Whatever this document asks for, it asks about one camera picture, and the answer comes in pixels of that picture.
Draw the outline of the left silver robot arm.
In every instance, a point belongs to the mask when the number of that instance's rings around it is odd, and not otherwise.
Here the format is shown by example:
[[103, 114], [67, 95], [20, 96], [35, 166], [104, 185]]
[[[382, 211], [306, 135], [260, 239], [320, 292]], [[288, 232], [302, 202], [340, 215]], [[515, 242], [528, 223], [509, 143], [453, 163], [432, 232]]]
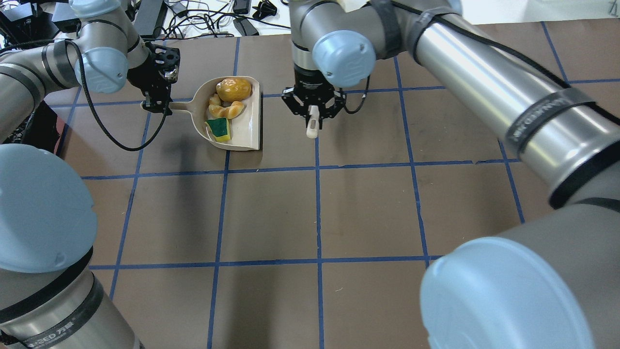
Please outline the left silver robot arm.
[[[97, 218], [90, 282], [104, 277], [112, 316], [87, 349], [317, 349], [314, 145], [286, 164], [292, 142], [283, 106], [262, 105], [262, 147], [223, 150], [195, 131], [190, 116], [166, 118], [138, 106], [138, 88], [106, 97], [95, 110], [122, 150], [103, 134], [79, 89], [61, 161], [27, 165], [32, 181], [17, 195], [27, 223], [62, 228], [86, 213]], [[302, 171], [293, 166], [303, 167]]]

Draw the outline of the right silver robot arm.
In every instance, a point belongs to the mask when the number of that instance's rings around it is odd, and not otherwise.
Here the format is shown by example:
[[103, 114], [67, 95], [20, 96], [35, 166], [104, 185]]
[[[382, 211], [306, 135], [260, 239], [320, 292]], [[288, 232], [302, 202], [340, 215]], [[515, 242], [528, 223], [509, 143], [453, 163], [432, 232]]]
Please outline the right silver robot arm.
[[617, 349], [619, 165], [549, 211], [453, 94], [394, 92], [317, 146], [326, 349]]

